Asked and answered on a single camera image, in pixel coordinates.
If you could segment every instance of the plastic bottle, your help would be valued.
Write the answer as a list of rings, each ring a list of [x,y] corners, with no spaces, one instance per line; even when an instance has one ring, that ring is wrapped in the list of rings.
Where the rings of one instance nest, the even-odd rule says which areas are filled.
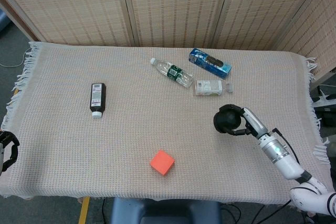
[[[170,62],[152,58],[151,64],[154,65],[160,73],[168,76],[170,79],[178,82],[186,88],[189,88],[193,83],[194,79],[192,74],[183,71],[181,68],[171,64]]]
[[[105,110],[106,86],[104,83],[91,85],[90,110],[93,118],[101,118]]]

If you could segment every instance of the floor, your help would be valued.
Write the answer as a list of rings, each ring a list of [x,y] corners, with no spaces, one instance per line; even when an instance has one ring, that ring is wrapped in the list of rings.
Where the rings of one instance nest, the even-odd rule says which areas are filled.
[[[0,32],[0,63],[3,65],[16,65],[21,62],[23,53],[28,48],[28,39],[19,31],[19,29],[10,24]],[[0,67],[0,118],[6,113],[6,103],[10,100],[13,92],[13,83],[17,75],[21,74],[22,66],[17,68]],[[328,84],[336,85],[336,78],[328,81]],[[323,91],[328,94],[335,91],[332,88],[323,87]],[[321,129],[322,134],[336,134],[336,128]],[[105,203],[104,212],[110,219],[113,199],[108,198]],[[242,210],[242,217],[239,223],[250,223],[261,207],[260,204],[237,203],[235,204]],[[86,223],[103,223],[102,199],[91,199]],[[81,204],[77,199],[70,197],[35,197],[32,200],[22,200],[17,197],[0,198],[0,223],[76,223],[79,219]],[[263,209],[260,216],[263,217],[272,213],[277,206],[270,205]],[[232,213],[238,216],[235,209],[230,209]],[[232,217],[223,211],[224,223],[234,223]],[[286,207],[284,210],[273,216],[271,219],[263,222],[265,224],[274,223],[303,223],[301,213],[296,209]],[[320,223],[333,223],[329,217],[324,217]]]

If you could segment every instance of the green bottle label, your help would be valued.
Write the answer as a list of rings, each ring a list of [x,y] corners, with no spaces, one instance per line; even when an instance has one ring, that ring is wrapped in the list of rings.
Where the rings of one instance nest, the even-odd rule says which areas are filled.
[[[176,81],[176,79],[177,79],[179,76],[181,76],[181,74],[180,74],[181,71],[182,71],[181,68],[179,68],[179,67],[177,67],[177,66],[175,66],[175,65],[172,65],[172,66],[170,67],[170,69],[168,70],[167,76],[168,76],[170,79]]]

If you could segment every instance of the beige blanket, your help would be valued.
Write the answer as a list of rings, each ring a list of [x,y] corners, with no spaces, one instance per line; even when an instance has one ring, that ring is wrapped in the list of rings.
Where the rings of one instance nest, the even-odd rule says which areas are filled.
[[[300,55],[205,49],[233,65],[225,82],[234,92],[195,97],[150,65],[157,57],[195,79],[218,80],[188,61],[190,48],[31,46],[2,125],[21,143],[17,162],[0,177],[2,195],[286,202],[297,183],[282,178],[258,141],[216,132],[213,116],[228,103],[280,129],[301,165],[332,188],[325,151],[316,146],[312,76]],[[94,82],[107,86],[101,119],[89,109]],[[160,149],[175,159],[164,177],[149,164]]]

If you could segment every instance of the white bottle cap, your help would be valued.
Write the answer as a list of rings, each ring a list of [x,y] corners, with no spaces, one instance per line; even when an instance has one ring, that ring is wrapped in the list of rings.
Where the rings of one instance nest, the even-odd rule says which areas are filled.
[[[102,114],[101,112],[99,112],[99,111],[94,111],[94,112],[92,113],[92,117],[93,117],[93,118],[101,118],[102,115],[103,115],[103,114]]]
[[[155,62],[155,61],[156,61],[156,59],[155,59],[155,58],[152,58],[152,59],[151,59],[151,64],[154,65],[154,62]]]

